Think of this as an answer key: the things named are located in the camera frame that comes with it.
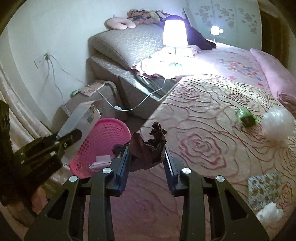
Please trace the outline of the pink folded quilt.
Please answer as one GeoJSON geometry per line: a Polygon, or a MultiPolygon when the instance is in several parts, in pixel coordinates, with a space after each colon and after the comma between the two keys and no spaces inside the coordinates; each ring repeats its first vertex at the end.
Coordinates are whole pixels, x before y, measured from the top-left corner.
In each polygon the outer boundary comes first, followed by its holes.
{"type": "Polygon", "coordinates": [[[274,56],[254,48],[250,53],[260,64],[271,95],[295,115],[295,78],[274,56]]]}

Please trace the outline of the white table lamp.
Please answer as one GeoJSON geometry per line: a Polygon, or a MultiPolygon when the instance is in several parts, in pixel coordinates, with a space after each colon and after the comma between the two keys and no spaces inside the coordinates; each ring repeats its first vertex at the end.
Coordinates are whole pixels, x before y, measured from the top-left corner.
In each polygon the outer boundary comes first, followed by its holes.
{"type": "Polygon", "coordinates": [[[173,48],[170,66],[181,67],[180,58],[188,46],[186,25],[182,20],[166,20],[163,31],[163,44],[173,48]]]}

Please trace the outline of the floral wardrobe door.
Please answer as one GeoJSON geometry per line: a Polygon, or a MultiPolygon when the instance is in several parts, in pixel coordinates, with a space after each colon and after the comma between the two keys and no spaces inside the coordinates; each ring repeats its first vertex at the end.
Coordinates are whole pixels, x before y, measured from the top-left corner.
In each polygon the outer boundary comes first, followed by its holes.
{"type": "Polygon", "coordinates": [[[262,24],[258,1],[187,1],[184,8],[192,27],[206,39],[245,50],[262,48],[262,24]],[[211,35],[211,27],[223,29],[211,35]]]}

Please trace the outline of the pink paper box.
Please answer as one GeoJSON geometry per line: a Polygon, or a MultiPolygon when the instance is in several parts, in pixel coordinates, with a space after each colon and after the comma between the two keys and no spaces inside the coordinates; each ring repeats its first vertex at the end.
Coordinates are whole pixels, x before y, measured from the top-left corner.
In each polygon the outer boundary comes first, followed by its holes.
{"type": "Polygon", "coordinates": [[[107,168],[111,165],[112,158],[113,156],[110,155],[96,156],[95,162],[89,165],[89,169],[91,171],[100,171],[107,168]]]}

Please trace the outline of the white tissue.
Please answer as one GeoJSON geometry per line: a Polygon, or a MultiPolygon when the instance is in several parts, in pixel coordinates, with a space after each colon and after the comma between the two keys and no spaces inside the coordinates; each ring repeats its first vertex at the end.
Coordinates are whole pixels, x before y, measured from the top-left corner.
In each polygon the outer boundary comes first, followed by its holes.
{"type": "Polygon", "coordinates": [[[283,210],[278,209],[274,202],[270,202],[256,214],[263,227],[278,222],[283,217],[283,210]]]}

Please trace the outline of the floral pink bed sheet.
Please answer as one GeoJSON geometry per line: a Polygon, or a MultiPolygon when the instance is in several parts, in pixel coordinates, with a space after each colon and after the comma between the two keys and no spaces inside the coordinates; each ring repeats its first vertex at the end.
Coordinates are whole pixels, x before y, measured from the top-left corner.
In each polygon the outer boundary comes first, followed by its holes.
{"type": "Polygon", "coordinates": [[[174,80],[190,75],[211,74],[270,92],[265,74],[251,52],[223,43],[216,43],[213,50],[201,50],[198,46],[189,45],[177,55],[174,55],[172,48],[163,47],[131,69],[148,78],[174,80]]]}

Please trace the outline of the magazine on cabinet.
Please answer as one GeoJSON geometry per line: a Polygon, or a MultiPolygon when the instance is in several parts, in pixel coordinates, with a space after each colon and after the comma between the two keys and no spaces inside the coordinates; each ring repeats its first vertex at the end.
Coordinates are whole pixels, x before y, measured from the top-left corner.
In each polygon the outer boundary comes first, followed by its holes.
{"type": "Polygon", "coordinates": [[[85,95],[85,96],[92,96],[95,92],[100,90],[102,87],[104,87],[105,83],[102,82],[94,82],[91,85],[85,85],[83,88],[79,89],[79,93],[85,95]]]}

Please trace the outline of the pink plastic mesh basket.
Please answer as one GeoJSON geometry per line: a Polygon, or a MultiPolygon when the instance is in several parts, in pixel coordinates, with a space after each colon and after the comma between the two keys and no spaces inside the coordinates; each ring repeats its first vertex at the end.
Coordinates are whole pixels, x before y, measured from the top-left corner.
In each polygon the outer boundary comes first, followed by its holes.
{"type": "Polygon", "coordinates": [[[69,164],[72,174],[81,179],[95,175],[98,171],[91,171],[89,165],[95,162],[96,156],[110,155],[114,159],[113,146],[124,145],[130,139],[130,130],[122,121],[115,118],[98,120],[69,164]]]}

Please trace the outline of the green snack packet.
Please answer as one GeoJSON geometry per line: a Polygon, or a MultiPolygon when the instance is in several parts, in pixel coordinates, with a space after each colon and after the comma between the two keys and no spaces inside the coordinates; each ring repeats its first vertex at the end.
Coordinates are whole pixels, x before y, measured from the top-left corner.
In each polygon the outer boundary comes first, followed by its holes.
{"type": "Polygon", "coordinates": [[[251,128],[258,123],[256,116],[245,107],[237,110],[237,117],[245,128],[251,128]]]}

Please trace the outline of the dark brown paper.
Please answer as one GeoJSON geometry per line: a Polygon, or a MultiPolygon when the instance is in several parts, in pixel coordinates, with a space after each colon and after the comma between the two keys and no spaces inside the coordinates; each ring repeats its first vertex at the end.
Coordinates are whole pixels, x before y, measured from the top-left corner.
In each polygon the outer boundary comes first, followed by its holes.
{"type": "Polygon", "coordinates": [[[124,145],[115,144],[112,152],[115,157],[122,156],[125,149],[132,154],[130,172],[150,169],[164,161],[167,133],[160,123],[155,121],[149,133],[153,138],[144,141],[140,133],[133,133],[129,142],[124,145]]]}

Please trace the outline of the dark clothing heap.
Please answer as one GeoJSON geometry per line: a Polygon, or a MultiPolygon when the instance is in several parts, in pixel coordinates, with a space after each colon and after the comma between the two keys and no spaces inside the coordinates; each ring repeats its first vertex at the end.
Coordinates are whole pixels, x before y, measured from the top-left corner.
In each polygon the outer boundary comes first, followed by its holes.
{"type": "Polygon", "coordinates": [[[189,45],[196,45],[201,50],[212,50],[216,49],[216,44],[205,39],[203,35],[193,28],[187,19],[184,19],[177,15],[170,15],[166,18],[167,20],[181,20],[185,23],[187,40],[189,45]]]}

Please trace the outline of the rose patterned bed blanket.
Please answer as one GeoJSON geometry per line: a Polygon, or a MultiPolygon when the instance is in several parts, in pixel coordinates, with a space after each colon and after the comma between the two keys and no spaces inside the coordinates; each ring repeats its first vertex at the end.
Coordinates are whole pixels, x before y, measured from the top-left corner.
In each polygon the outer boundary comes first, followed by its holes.
{"type": "MultiPolygon", "coordinates": [[[[262,127],[245,129],[237,110],[246,107],[261,118],[278,102],[260,88],[216,77],[180,80],[138,132],[150,136],[158,121],[167,131],[173,157],[202,176],[224,176],[242,198],[248,197],[248,179],[280,174],[276,205],[283,217],[266,228],[274,238],[295,208],[295,138],[283,143],[266,140],[262,127]]],[[[168,189],[163,165],[130,173],[126,190],[112,198],[116,240],[178,240],[183,200],[168,189]]]]}

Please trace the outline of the clear plastic bag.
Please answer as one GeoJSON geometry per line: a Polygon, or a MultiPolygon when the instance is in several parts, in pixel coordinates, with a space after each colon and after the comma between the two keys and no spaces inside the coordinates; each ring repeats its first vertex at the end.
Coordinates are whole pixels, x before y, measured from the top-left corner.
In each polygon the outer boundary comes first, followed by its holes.
{"type": "Polygon", "coordinates": [[[262,117],[261,125],[267,140],[284,141],[295,137],[295,119],[284,107],[276,106],[269,109],[262,117]]]}

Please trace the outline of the brown plush toys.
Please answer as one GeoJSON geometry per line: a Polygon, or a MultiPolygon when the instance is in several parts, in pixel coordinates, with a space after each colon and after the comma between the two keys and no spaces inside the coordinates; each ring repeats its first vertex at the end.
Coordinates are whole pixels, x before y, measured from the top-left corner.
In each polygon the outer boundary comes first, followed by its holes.
{"type": "Polygon", "coordinates": [[[158,11],[147,11],[146,9],[143,10],[135,10],[132,9],[127,12],[127,18],[135,23],[135,25],[149,25],[149,24],[158,24],[164,21],[170,14],[158,10],[158,11]]]}

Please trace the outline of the cardboard box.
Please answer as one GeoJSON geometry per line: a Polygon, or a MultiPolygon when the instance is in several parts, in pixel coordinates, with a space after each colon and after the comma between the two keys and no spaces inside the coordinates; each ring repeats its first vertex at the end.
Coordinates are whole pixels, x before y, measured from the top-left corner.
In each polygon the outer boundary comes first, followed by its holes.
{"type": "Polygon", "coordinates": [[[74,129],[78,129],[82,132],[81,140],[85,140],[94,125],[101,118],[99,106],[102,103],[103,101],[101,100],[92,100],[79,104],[59,130],[58,137],[61,138],[74,129]]]}

